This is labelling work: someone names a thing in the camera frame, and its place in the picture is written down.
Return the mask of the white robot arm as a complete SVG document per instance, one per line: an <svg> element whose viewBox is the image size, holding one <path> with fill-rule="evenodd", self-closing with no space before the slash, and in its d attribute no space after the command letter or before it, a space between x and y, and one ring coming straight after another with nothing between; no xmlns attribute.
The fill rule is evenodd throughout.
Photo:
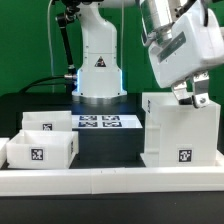
<svg viewBox="0 0 224 224"><path fill-rule="evenodd" d="M158 85L170 88L181 105L209 104L208 71L224 64L224 27L208 4L221 0L55 1L65 6L56 21L75 98L106 102L126 95L116 59L117 30L99 10L135 5Z"/></svg>

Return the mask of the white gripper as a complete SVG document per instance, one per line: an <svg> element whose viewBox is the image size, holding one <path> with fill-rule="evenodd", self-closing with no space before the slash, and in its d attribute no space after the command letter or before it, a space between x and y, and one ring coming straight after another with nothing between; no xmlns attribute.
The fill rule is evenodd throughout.
<svg viewBox="0 0 224 224"><path fill-rule="evenodd" d="M195 108L206 107L209 75L202 71L224 64L224 39L217 18L211 9L205 9L203 0L197 0L172 26L171 34L172 40L164 47L153 42L148 49L156 81L161 88L173 84L179 105L191 105L193 99ZM187 83L178 81L193 74L191 99Z"/></svg>

